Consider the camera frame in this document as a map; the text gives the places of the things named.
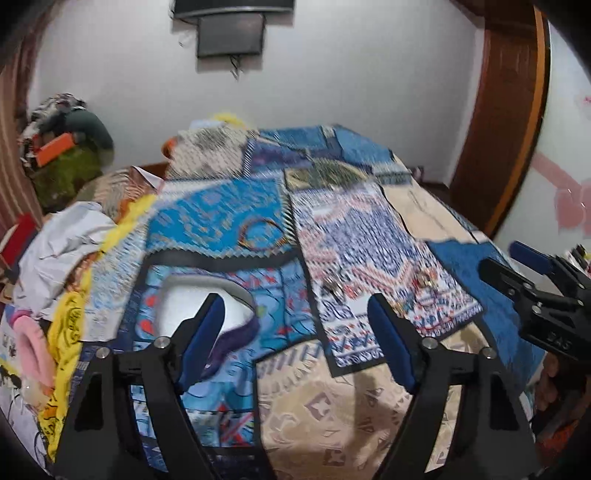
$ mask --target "yellow fabric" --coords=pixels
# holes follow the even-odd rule
[[[129,204],[127,214],[121,219],[119,224],[107,233],[103,244],[100,246],[101,253],[106,253],[121,240],[128,236],[141,217],[152,206],[156,200],[156,195],[145,195],[142,198]]]
[[[90,270],[82,276],[80,291],[67,292],[59,301],[49,331],[48,350],[57,363],[56,387],[45,409],[39,412],[41,431],[47,438],[47,454],[55,461],[57,445],[68,411],[70,379],[76,369],[82,344],[84,304],[91,284]]]
[[[244,123],[242,120],[240,120],[233,113],[226,113],[226,112],[216,113],[213,116],[213,119],[217,120],[218,122],[226,122],[227,124],[233,125],[238,128],[246,128],[246,123]]]
[[[107,234],[100,248],[99,258],[123,240],[136,226],[138,219],[154,203],[156,195],[146,195],[129,204],[127,215]],[[90,268],[82,274],[80,290],[65,293],[54,312],[53,323],[47,332],[48,350],[56,361],[56,387],[38,420],[48,445],[47,454],[55,461],[61,430],[68,411],[70,380],[82,351],[84,305],[92,285]]]

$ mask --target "metal ring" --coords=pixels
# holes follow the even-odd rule
[[[276,227],[281,232],[282,237],[274,245],[272,245],[270,247],[265,247],[265,248],[255,247],[254,245],[252,245],[251,242],[249,242],[246,239],[246,232],[248,231],[249,228],[253,227],[257,223],[266,223],[267,225],[272,225],[272,226]],[[255,218],[254,220],[249,220],[247,223],[245,223],[244,225],[242,225],[240,227],[240,232],[238,233],[238,245],[242,248],[246,248],[247,250],[250,250],[251,252],[264,252],[266,250],[274,250],[276,248],[283,247],[283,245],[285,245],[287,243],[288,243],[288,240],[285,237],[285,233],[283,232],[283,228],[281,228],[281,226],[275,220],[273,220],[271,218]]]

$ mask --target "blanket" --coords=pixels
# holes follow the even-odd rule
[[[182,396],[222,478],[373,476],[412,398],[368,325],[372,293],[448,348],[498,349],[520,388],[536,369],[542,352],[519,340],[511,302],[477,278],[478,259],[502,254],[389,149],[340,126],[212,127],[179,139],[147,224],[97,281],[137,278],[106,343],[115,351],[154,340],[171,276],[224,278],[252,294],[254,338],[236,333],[232,348],[216,346],[224,354]],[[327,288],[335,277],[342,291]],[[72,394],[101,345],[83,347]],[[445,463],[460,395],[450,389],[428,470]],[[165,470],[143,389],[132,398],[148,461]]]

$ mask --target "orange object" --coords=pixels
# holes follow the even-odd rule
[[[51,140],[47,145],[43,145],[37,152],[37,165],[39,168],[47,165],[49,162],[57,158],[58,155],[61,155],[75,145],[74,136],[72,134],[61,134],[59,137]]]

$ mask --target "green cloth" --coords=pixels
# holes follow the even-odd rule
[[[113,139],[99,118],[88,110],[72,110],[66,115],[66,132],[84,132],[102,150],[113,149]]]
[[[63,210],[89,180],[101,175],[98,154],[77,145],[36,171],[31,180],[45,213]]]

